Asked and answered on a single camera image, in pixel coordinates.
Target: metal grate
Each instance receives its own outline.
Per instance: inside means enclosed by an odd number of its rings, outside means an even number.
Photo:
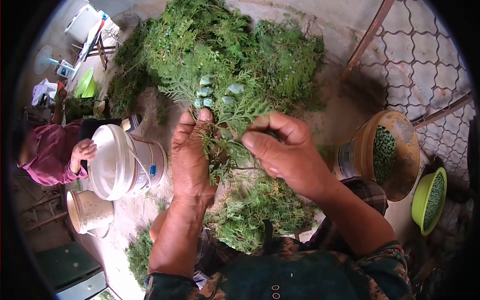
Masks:
[[[470,85],[451,38],[425,3],[396,0],[356,65],[383,83],[384,109],[412,121],[425,153],[468,183]]]

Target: bucket label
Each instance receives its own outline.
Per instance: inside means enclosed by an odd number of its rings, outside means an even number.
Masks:
[[[345,143],[338,149],[338,168],[340,169],[340,175],[343,178],[351,178],[358,176],[355,171],[355,144],[357,138],[351,140],[349,143]]]
[[[156,174],[156,165],[151,165],[150,166],[150,175],[155,176]]]

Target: white container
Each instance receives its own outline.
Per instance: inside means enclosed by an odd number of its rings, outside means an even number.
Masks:
[[[98,198],[92,191],[68,191],[67,208],[73,228],[80,234],[96,236],[88,230],[109,225],[115,217],[113,203]]]
[[[88,180],[98,197],[135,197],[160,184],[167,172],[167,154],[155,141],[124,132],[119,126],[100,126],[92,140],[95,159],[88,161]]]
[[[102,14],[97,12],[90,4],[87,4],[73,17],[65,29],[65,34],[83,44],[87,40],[90,29],[101,19]]]

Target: green plastic basin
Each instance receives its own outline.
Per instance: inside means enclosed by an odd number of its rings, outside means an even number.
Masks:
[[[96,82],[93,79],[93,68],[87,70],[87,72],[80,78],[77,88],[73,93],[76,98],[90,98],[95,94]]]
[[[442,197],[442,203],[440,204],[440,209],[435,218],[433,219],[430,228],[423,228],[423,223],[425,221],[425,211],[427,210],[428,197],[430,196],[430,191],[432,190],[433,180],[439,173],[441,173],[444,177],[444,194]],[[415,223],[420,226],[421,233],[423,235],[428,235],[433,230],[433,228],[435,228],[435,225],[437,225],[438,219],[440,218],[440,215],[442,214],[442,210],[444,208],[446,194],[447,175],[444,168],[440,167],[435,171],[435,173],[425,175],[422,179],[420,179],[417,185],[417,189],[415,190],[415,194],[413,195],[412,218]]]

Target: wrist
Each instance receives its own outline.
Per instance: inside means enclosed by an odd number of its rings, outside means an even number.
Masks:
[[[188,195],[173,195],[172,203],[180,204],[182,207],[195,208],[199,207],[206,209],[211,203],[213,196],[188,196]]]
[[[78,174],[78,172],[80,172],[80,167],[81,167],[80,160],[71,157],[70,163],[68,165],[68,168],[70,169],[70,171],[72,171],[74,174]]]
[[[201,223],[207,207],[208,205],[198,196],[174,196],[169,207],[169,213],[182,215],[188,223]]]
[[[310,197],[307,197],[317,205],[335,199],[336,195],[338,195],[339,191],[341,190],[341,186],[343,185],[333,175],[322,178],[319,180],[319,182],[320,184],[317,185],[318,188],[312,192]]]

